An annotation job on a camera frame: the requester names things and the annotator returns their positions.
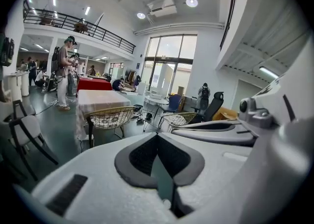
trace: white pants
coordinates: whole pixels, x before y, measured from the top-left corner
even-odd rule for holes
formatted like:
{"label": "white pants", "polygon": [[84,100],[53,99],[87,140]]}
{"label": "white pants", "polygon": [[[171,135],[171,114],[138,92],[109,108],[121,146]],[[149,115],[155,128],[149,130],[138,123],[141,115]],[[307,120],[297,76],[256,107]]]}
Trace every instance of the white pants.
{"label": "white pants", "polygon": [[67,107],[67,103],[65,100],[65,94],[67,91],[68,77],[67,76],[66,77],[59,76],[59,77],[57,77],[57,81],[58,81],[57,94],[58,94],[59,106]]}

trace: black stripe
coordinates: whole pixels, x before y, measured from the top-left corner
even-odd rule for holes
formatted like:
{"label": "black stripe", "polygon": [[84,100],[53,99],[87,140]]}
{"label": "black stripe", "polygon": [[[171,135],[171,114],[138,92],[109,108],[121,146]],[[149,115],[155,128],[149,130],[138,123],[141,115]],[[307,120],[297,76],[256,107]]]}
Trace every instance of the black stripe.
{"label": "black stripe", "polygon": [[250,131],[239,131],[239,132],[236,132],[238,134],[242,134],[242,133],[249,133]]}
{"label": "black stripe", "polygon": [[284,98],[284,102],[286,104],[286,107],[287,107],[287,110],[288,110],[288,113],[289,113],[289,117],[290,117],[290,122],[294,121],[295,120],[295,114],[293,112],[293,109],[292,109],[292,106],[287,98],[286,95],[283,96]]}
{"label": "black stripe", "polygon": [[47,208],[63,216],[86,181],[87,177],[75,174],[71,181],[46,205]]}

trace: backpack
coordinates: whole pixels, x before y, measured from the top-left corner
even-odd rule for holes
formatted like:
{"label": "backpack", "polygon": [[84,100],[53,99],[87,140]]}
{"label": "backpack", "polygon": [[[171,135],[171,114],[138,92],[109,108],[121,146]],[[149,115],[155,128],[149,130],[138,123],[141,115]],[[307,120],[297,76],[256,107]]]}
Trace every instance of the backpack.
{"label": "backpack", "polygon": [[209,91],[208,91],[208,88],[207,87],[203,87],[202,89],[202,93],[201,93],[201,97],[202,98],[205,98],[205,99],[208,99],[209,98]]}
{"label": "backpack", "polygon": [[51,61],[51,72],[55,72],[59,70],[59,63],[58,63],[58,54],[60,51],[60,47],[55,47],[54,52],[52,55],[52,61]]}

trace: wire chair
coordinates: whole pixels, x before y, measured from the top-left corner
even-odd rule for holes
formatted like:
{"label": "wire chair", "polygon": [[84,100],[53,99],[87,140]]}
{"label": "wire chair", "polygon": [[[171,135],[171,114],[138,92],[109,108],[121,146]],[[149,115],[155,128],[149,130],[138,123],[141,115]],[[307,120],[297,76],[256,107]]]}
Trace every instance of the wire chair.
{"label": "wire chair", "polygon": [[183,112],[175,114],[165,113],[161,117],[162,121],[160,120],[159,127],[161,127],[164,121],[167,121],[167,123],[171,126],[170,130],[172,130],[174,127],[188,124],[196,115],[196,112]]}
{"label": "wire chair", "polygon": [[[134,106],[116,107],[110,109],[99,110],[86,114],[86,118],[89,125],[89,145],[94,147],[94,140],[92,139],[93,127],[103,130],[114,130],[114,134],[119,138],[124,138],[123,125],[126,124],[133,116]],[[116,134],[115,129],[119,128],[122,131],[122,136]]]}

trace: bag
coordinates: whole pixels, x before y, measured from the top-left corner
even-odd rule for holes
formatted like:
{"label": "bag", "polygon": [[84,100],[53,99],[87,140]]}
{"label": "bag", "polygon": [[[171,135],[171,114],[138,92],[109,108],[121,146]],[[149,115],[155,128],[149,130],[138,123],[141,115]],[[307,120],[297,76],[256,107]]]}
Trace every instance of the bag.
{"label": "bag", "polygon": [[9,41],[8,37],[2,33],[0,34],[0,65],[10,66],[14,54],[14,41]]}
{"label": "bag", "polygon": [[202,95],[201,95],[202,98],[205,98],[205,99],[208,99],[209,98],[209,91],[208,91],[208,88],[203,88],[202,89]]}
{"label": "bag", "polygon": [[54,52],[52,55],[52,61],[51,61],[51,72],[55,72],[59,70],[59,62],[58,62],[58,54],[60,51],[60,47],[55,47]]}

